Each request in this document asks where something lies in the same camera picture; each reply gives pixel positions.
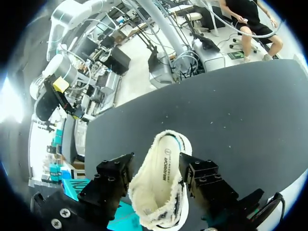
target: person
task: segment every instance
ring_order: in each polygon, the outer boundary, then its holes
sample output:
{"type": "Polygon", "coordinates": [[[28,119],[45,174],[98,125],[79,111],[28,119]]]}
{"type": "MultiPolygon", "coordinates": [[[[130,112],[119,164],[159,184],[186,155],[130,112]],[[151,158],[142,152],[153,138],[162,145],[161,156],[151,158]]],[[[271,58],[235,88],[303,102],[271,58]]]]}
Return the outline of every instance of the person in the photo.
{"type": "MultiPolygon", "coordinates": [[[[272,33],[271,29],[260,23],[258,7],[270,18],[275,28],[278,26],[274,17],[269,14],[268,10],[258,0],[220,0],[220,7],[231,15],[233,26],[247,34],[252,34],[252,32],[254,32],[256,35],[267,35],[272,33]]],[[[242,35],[245,63],[250,61],[251,38],[250,36],[242,35]]],[[[264,55],[263,61],[271,60],[283,46],[281,38],[277,35],[273,35],[267,39],[272,41],[273,44],[269,52],[264,55]]]]}

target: sneaker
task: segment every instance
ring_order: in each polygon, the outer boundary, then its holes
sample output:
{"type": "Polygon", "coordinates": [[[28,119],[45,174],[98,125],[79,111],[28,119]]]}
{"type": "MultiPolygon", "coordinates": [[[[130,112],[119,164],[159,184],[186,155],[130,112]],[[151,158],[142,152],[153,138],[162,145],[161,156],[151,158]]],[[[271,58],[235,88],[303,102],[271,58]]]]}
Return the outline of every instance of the sneaker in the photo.
{"type": "Polygon", "coordinates": [[[273,58],[269,55],[269,54],[266,54],[264,55],[262,61],[269,61],[269,60],[272,60],[273,58]]]}
{"type": "Polygon", "coordinates": [[[186,184],[180,170],[180,152],[192,155],[192,146],[172,130],[159,133],[128,194],[140,224],[153,231],[178,231],[188,216],[186,184]]]}
{"type": "Polygon", "coordinates": [[[250,62],[250,58],[248,56],[244,56],[244,64],[249,63],[249,62],[250,62]]]}

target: teal object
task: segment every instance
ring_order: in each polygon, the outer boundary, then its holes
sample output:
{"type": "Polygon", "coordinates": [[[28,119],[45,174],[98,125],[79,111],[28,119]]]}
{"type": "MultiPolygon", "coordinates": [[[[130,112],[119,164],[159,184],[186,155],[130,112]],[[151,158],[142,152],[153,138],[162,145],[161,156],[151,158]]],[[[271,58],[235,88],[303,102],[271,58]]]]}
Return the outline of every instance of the teal object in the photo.
{"type": "Polygon", "coordinates": [[[50,179],[52,181],[59,181],[58,172],[60,170],[59,170],[58,165],[49,164],[49,171],[50,171],[50,179]]]}
{"type": "MultiPolygon", "coordinates": [[[[88,179],[63,179],[64,193],[78,201],[77,194],[89,183],[88,179]]],[[[111,220],[107,227],[113,231],[142,231],[139,217],[131,205],[120,202],[115,219],[111,220]]]]}
{"type": "Polygon", "coordinates": [[[57,145],[62,145],[62,136],[63,136],[63,131],[57,129],[55,137],[52,139],[52,146],[57,147],[57,145]]]}

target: bright light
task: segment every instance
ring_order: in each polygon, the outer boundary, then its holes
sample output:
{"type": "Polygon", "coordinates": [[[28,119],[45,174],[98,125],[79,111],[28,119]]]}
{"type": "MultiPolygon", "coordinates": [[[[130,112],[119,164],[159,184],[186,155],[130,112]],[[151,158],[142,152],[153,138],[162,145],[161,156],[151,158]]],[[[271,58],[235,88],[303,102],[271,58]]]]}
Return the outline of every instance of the bright light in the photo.
{"type": "Polygon", "coordinates": [[[11,87],[8,78],[5,79],[3,88],[0,92],[0,123],[5,118],[14,117],[18,123],[21,123],[24,117],[23,105],[20,98],[11,87]]]}

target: table surface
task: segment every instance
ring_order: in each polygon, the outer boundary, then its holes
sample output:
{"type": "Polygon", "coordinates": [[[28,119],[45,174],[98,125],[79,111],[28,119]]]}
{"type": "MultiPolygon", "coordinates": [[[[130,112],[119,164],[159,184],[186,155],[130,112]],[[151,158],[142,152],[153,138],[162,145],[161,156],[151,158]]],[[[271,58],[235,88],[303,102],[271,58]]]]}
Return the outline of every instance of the table surface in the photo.
{"type": "MultiPolygon", "coordinates": [[[[88,126],[87,177],[104,159],[130,152],[135,153],[136,173],[155,135],[165,129],[188,137],[193,156],[217,163],[240,199],[258,188],[269,198],[308,166],[307,77],[293,60],[240,64],[109,110],[88,126]]],[[[202,228],[201,214],[190,199],[183,230],[192,222],[202,228]]]]}

